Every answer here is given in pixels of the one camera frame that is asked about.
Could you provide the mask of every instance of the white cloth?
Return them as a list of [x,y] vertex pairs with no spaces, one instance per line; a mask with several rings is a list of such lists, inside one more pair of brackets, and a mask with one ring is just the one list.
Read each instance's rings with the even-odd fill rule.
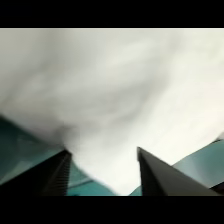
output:
[[0,29],[0,110],[120,195],[224,127],[224,29]]

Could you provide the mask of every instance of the crumpled white cloth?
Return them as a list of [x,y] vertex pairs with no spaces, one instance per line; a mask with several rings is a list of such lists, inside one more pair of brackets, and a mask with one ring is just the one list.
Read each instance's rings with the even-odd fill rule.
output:
[[0,111],[119,195],[224,127],[224,29],[0,29]]

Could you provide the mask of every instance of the white fabric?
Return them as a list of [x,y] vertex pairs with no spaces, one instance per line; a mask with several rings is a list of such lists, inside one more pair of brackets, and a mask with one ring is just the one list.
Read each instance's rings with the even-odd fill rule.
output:
[[224,127],[224,29],[0,29],[0,109],[120,195]]

